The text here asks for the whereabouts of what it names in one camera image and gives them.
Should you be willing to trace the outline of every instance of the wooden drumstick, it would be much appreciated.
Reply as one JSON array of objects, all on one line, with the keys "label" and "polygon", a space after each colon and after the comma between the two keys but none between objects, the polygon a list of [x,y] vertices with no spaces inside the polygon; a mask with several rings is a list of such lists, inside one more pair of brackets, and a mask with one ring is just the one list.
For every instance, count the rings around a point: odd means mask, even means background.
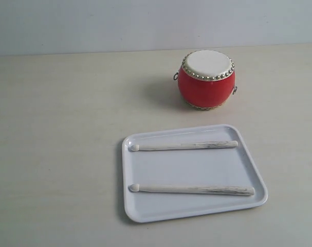
[{"label": "wooden drumstick", "polygon": [[130,150],[132,152],[136,152],[136,151],[203,149],[203,148],[235,148],[237,146],[238,142],[236,140],[229,140],[221,142],[159,144],[159,145],[134,144],[130,146]]},{"label": "wooden drumstick", "polygon": [[252,196],[255,194],[253,187],[236,186],[180,186],[180,185],[140,185],[129,186],[131,192],[162,192],[162,193],[196,193],[215,195]]}]

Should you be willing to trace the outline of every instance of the plastic tray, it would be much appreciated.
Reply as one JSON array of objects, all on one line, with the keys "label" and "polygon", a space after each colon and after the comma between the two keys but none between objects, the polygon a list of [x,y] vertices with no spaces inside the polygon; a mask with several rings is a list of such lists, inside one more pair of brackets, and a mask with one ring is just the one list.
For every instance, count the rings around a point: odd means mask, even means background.
[{"label": "plastic tray", "polygon": [[[236,140],[237,148],[131,152],[133,144]],[[260,206],[266,186],[238,130],[230,125],[134,134],[122,145],[124,206],[136,222],[213,214]],[[255,195],[130,192],[133,184],[253,186]]]}]

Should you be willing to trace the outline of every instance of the drum base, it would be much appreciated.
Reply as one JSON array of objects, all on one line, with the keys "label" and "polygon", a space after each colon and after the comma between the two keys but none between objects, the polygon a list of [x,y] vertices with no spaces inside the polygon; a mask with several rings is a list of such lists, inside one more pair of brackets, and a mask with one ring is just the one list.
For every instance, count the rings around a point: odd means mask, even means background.
[{"label": "drum base", "polygon": [[224,101],[222,104],[217,105],[217,106],[215,106],[215,107],[198,107],[198,106],[196,106],[196,105],[194,105],[194,104],[192,104],[192,103],[187,102],[186,100],[185,100],[185,102],[186,102],[188,105],[190,105],[191,107],[193,107],[193,108],[195,108],[196,110],[199,110],[199,111],[209,111],[209,110],[213,110],[213,109],[215,109],[215,108],[218,108],[218,107],[222,106],[222,105],[225,103],[225,101]]}]

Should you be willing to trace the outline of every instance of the wall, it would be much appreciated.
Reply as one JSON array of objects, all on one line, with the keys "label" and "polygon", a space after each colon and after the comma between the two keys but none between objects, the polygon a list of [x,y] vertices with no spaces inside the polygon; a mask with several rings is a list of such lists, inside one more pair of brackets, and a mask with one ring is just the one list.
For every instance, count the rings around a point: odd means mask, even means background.
[{"label": "wall", "polygon": [[312,42],[312,0],[0,0],[0,55]]}]

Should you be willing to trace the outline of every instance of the red drum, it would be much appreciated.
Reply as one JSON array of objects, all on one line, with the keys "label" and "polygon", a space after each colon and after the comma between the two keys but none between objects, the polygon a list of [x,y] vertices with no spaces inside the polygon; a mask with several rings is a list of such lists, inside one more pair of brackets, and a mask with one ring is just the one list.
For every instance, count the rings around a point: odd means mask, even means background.
[{"label": "red drum", "polygon": [[223,104],[236,92],[232,60],[218,51],[198,50],[188,54],[174,75],[183,98],[192,106],[209,110]]}]

